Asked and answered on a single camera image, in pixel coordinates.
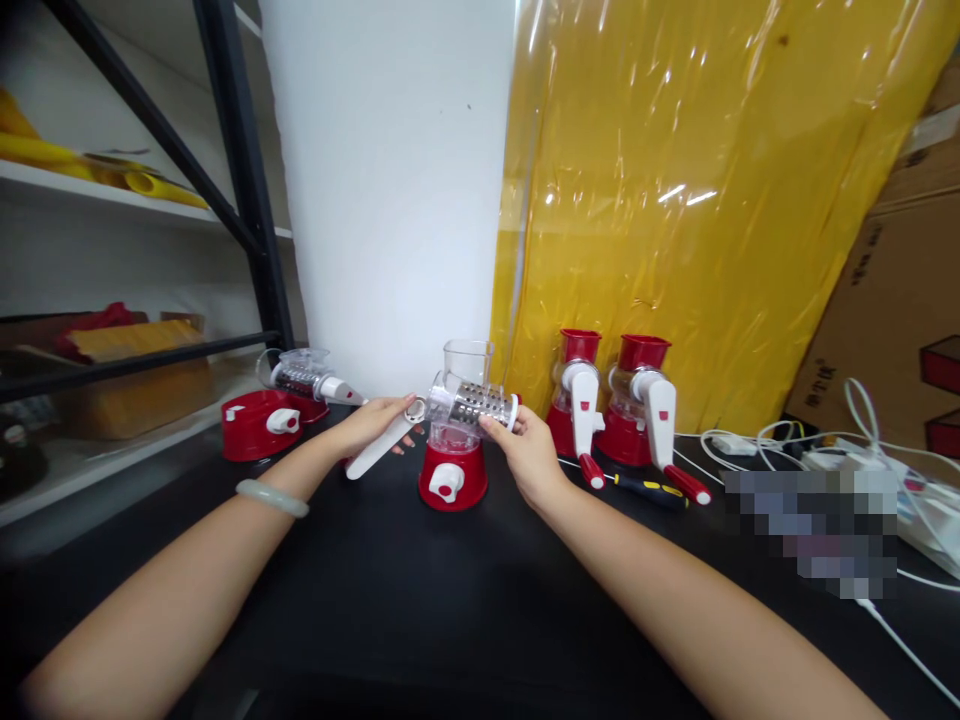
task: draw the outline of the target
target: woman's left hand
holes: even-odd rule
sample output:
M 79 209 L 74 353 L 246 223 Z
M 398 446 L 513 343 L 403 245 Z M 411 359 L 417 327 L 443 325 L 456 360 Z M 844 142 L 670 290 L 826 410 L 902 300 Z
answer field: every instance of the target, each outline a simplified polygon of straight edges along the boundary
M 375 398 L 355 410 L 346 420 L 327 430 L 324 435 L 336 444 L 341 457 L 353 457 L 380 437 L 394 418 L 413 405 L 416 398 L 416 393 L 402 398 Z M 419 425 L 414 429 L 423 434 L 423 428 Z M 405 435 L 402 442 L 407 447 L 415 444 L 409 435 Z M 392 452 L 403 455 L 399 445 L 395 445 Z

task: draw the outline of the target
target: forearm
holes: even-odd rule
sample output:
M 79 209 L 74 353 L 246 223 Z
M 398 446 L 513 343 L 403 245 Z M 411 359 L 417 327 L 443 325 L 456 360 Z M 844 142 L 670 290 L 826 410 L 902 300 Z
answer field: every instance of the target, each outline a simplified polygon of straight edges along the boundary
M 737 585 L 592 495 L 557 487 L 537 512 L 715 717 L 884 717 Z
M 321 435 L 261 482 L 309 500 L 339 459 Z M 162 717 L 222 642 L 293 518 L 236 496 L 137 571 L 25 683 L 40 717 Z

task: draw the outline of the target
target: white shelf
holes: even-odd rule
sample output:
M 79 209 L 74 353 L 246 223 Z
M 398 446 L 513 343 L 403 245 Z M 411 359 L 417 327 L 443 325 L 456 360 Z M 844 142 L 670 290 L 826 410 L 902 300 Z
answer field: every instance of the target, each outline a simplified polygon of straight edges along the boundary
M 212 363 L 217 402 L 140 437 L 112 441 L 56 438 L 42 443 L 49 462 L 47 475 L 26 492 L 0 505 L 0 527 L 80 492 L 219 423 L 220 405 L 238 395 L 262 389 L 252 371 L 251 357 L 247 354 Z
M 178 230 L 227 235 L 212 210 L 190 207 L 169 200 L 156 200 L 130 190 L 101 185 L 80 178 L 0 160 L 0 197 L 43 210 L 67 209 L 110 217 L 130 223 L 149 223 Z M 292 239 L 286 228 L 274 228 L 278 238 Z

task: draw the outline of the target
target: white power cable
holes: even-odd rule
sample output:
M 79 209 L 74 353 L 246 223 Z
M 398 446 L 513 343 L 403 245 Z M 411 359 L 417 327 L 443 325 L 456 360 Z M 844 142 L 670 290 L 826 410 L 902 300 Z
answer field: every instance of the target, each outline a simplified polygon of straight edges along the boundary
M 856 390 L 860 395 L 860 399 L 862 401 L 862 405 L 864 407 L 866 417 L 867 417 L 866 422 L 864 422 L 864 419 L 861 416 L 860 411 L 857 409 L 857 404 L 854 402 L 854 395 L 853 395 L 854 390 Z M 825 433 L 819 433 L 817 435 L 811 435 L 809 437 L 799 438 L 800 440 L 803 440 L 803 441 L 817 440 L 819 438 L 830 437 L 830 436 L 852 437 L 852 438 L 856 438 L 858 440 L 867 442 L 868 443 L 867 449 L 870 452 L 870 454 L 875 458 L 881 459 L 881 461 L 884 461 L 887 459 L 886 454 L 883 452 L 883 448 L 889 448 L 891 450 L 898 450 L 900 452 L 914 453 L 917 455 L 928 455 L 931 457 L 939 458 L 941 461 L 945 462 L 954 470 L 956 470 L 958 473 L 960 473 L 960 463 L 956 463 L 953 460 L 944 457 L 943 455 L 939 455 L 937 453 L 930 452 L 928 450 L 918 450 L 916 448 L 908 448 L 902 445 L 894 445 L 893 443 L 883 442 L 880 439 L 880 426 L 879 426 L 879 422 L 877 421 L 877 413 L 876 413 L 876 410 L 874 409 L 873 401 L 870 399 L 869 393 L 867 393 L 866 388 L 863 386 L 863 384 L 859 380 L 856 380 L 854 378 L 847 379 L 844 382 L 843 392 L 847 400 L 847 405 L 850 408 L 850 414 L 853 416 L 854 422 L 856 422 L 857 427 L 862 431 L 863 434 L 858 435 L 857 433 L 848 433 L 848 432 L 825 432 Z M 771 470 L 776 471 L 776 468 L 767 458 L 765 454 L 766 452 L 773 452 L 775 454 L 782 455 L 783 457 L 788 458 L 795 464 L 799 465 L 801 468 L 806 469 L 806 467 L 802 463 L 800 463 L 798 460 L 796 460 L 796 458 L 790 455 L 787 455 L 786 453 L 783 452 L 783 447 L 787 443 L 791 442 L 790 437 L 792 435 L 792 430 L 790 434 L 787 435 L 787 439 L 784 441 L 777 441 L 772 438 L 764 437 L 771 430 L 774 430 L 777 427 L 780 427 L 781 425 L 784 425 L 784 424 L 790 424 L 792 426 L 793 423 L 787 420 L 781 420 L 779 422 L 775 422 L 763 428 L 755 438 L 749 438 L 742 435 L 737 435 L 736 433 L 728 432 L 726 430 L 707 430 L 706 432 L 703 432 L 699 435 L 700 446 L 703 448 L 703 451 L 707 456 L 709 456 L 718 465 L 728 470 L 738 470 L 741 472 L 747 472 L 746 468 L 742 468 L 738 465 L 735 465 L 734 463 L 731 463 L 730 461 L 724 458 L 719 457 L 718 455 L 715 455 L 713 451 L 710 449 L 709 443 L 707 442 L 707 440 L 710 437 L 726 435 L 726 436 L 742 438 L 744 440 L 747 440 L 748 442 L 755 443 L 757 452 L 759 453 L 760 458 L 763 460 L 764 463 L 766 463 L 767 467 L 769 467 Z M 698 436 L 685 435 L 684 437 L 698 437 Z M 690 463 L 693 467 L 697 468 L 700 472 L 702 472 L 707 477 L 712 478 L 716 482 L 723 485 L 723 482 L 719 478 L 715 477 L 711 473 L 708 473 L 706 470 L 704 470 L 703 468 L 701 468 L 699 465 L 692 462 L 688 458 L 684 457 L 683 455 L 680 455 L 680 453 L 678 453 L 676 450 L 674 451 L 674 453 L 678 455 L 680 458 L 682 458 L 683 460 L 685 460 L 686 462 Z M 920 475 L 919 473 L 916 473 L 916 471 L 914 472 L 922 480 L 927 481 L 926 478 L 924 478 L 922 475 Z M 913 505 L 913 509 L 916 511 L 917 515 L 923 521 L 923 524 L 926 525 L 927 530 L 930 531 L 930 534 L 937 541 L 937 544 L 943 549 L 947 557 L 949 557 L 955 564 L 960 565 L 960 560 L 958 560 L 953 555 L 953 553 L 947 547 L 946 543 L 943 542 L 943 539 L 934 529 L 933 524 L 927 519 L 926 514 L 924 513 L 923 509 L 920 507 L 920 504 L 913 497 L 913 493 L 910 491 L 910 489 L 906 485 L 905 478 L 899 477 L 899 475 L 898 475 L 898 478 L 900 481 L 900 485 L 904 491 L 904 494 L 910 500 L 911 505 Z M 897 568 L 897 572 L 906 578 L 914 580 L 915 582 L 922 583 L 924 585 L 929 585 L 931 587 L 935 587 L 940 590 L 946 590 L 948 592 L 960 592 L 960 585 L 947 585 L 945 583 L 938 583 L 933 580 L 927 580 L 926 578 L 913 575 L 912 573 L 908 573 L 905 570 L 901 570 L 900 568 Z M 916 665 L 920 669 L 920 671 L 927 676 L 927 679 L 930 680 L 930 682 L 932 682 L 934 686 L 940 692 L 942 692 L 943 695 L 951 703 L 953 703 L 958 709 L 960 709 L 960 700 L 957 699 L 957 696 L 954 695 L 952 692 L 950 692 L 950 690 L 947 689 L 947 687 L 940 681 L 940 679 L 937 678 L 937 676 L 934 675 L 930 671 L 930 669 L 923 664 L 923 661 L 921 661 L 920 658 L 917 657 L 916 653 L 914 653 L 909 647 L 907 647 L 907 644 L 900 638 L 899 635 L 897 635 L 896 631 L 894 631 L 894 629 L 890 627 L 890 624 L 880 614 L 876 606 L 872 602 L 870 602 L 870 600 L 863 600 L 863 599 L 857 600 L 857 604 L 860 605 L 860 607 L 864 608 L 868 613 L 870 613 L 870 616 L 873 617 L 874 620 L 880 623 L 880 627 L 882 627 L 884 631 L 900 647 L 900 649 L 903 650 L 904 653 L 906 653 L 907 657 L 909 657 L 910 660 L 913 661 L 913 664 Z
M 710 473 L 710 472 L 707 472 L 706 470 L 704 470 L 702 467 L 700 467 L 699 465 L 697 465 L 693 460 L 691 460 L 690 458 L 688 458 L 686 455 L 684 455 L 683 453 L 681 453 L 681 452 L 680 452 L 679 450 L 677 450 L 676 448 L 673 449 L 673 454 L 676 455 L 676 456 L 677 456 L 678 458 L 680 458 L 681 460 L 683 460 L 684 462 L 686 462 L 687 464 L 692 465 L 693 467 L 695 467 L 697 470 L 699 470 L 700 472 L 702 472 L 704 475 L 706 475 L 706 476 L 707 476 L 708 478 L 710 478 L 711 480 L 713 480 L 713 481 L 715 481 L 715 482 L 718 482 L 718 483 L 720 483 L 721 485 L 724 484 L 724 483 L 723 483 L 723 480 L 721 480 L 720 478 L 718 478 L 718 477 L 717 477 L 716 475 L 714 475 L 713 473 Z
M 922 578 L 919 575 L 913 575 L 912 573 L 908 573 L 906 570 L 901 570 L 900 568 L 897 568 L 897 572 L 904 577 L 908 577 L 911 580 L 922 583 L 923 585 L 929 585 L 930 587 L 939 588 L 940 590 L 949 590 L 950 592 L 960 592 L 960 585 L 947 585 L 946 583 L 938 583 L 934 580 L 927 580 L 926 578 Z
M 870 613 L 873 619 L 880 623 L 880 627 L 887 631 L 887 635 L 889 635 L 893 641 L 900 646 L 900 649 L 907 654 L 907 657 L 910 658 L 913 661 L 913 664 L 920 669 L 920 672 L 926 675 L 927 679 L 936 686 L 937 690 L 942 692 L 950 702 L 960 709 L 960 700 L 957 699 L 957 696 L 950 692 L 947 689 L 947 686 L 940 682 L 940 679 L 936 675 L 930 672 L 930 669 L 923 664 L 923 661 L 916 656 L 913 650 L 907 647 L 907 644 L 900 639 L 900 636 L 897 635 L 896 631 L 890 627 L 890 624 L 886 620 L 884 620 L 883 615 L 877 611 L 876 606 L 869 600 L 857 600 L 857 605 Z

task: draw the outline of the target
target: red handle grip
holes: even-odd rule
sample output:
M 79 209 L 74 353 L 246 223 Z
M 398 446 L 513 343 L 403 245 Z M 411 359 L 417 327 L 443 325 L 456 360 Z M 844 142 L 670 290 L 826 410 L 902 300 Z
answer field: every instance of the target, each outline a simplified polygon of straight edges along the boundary
M 689 473 L 685 473 L 676 465 L 667 465 L 663 469 L 663 474 L 673 480 L 680 491 L 698 505 L 709 505 L 710 501 L 713 500 L 713 495 L 710 494 L 710 491 L 702 482 Z
M 583 473 L 583 479 L 590 483 L 590 487 L 594 490 L 603 490 L 603 486 L 607 484 L 607 478 L 604 477 L 603 470 L 597 465 L 596 460 L 586 453 L 577 459 L 580 461 L 580 471 Z

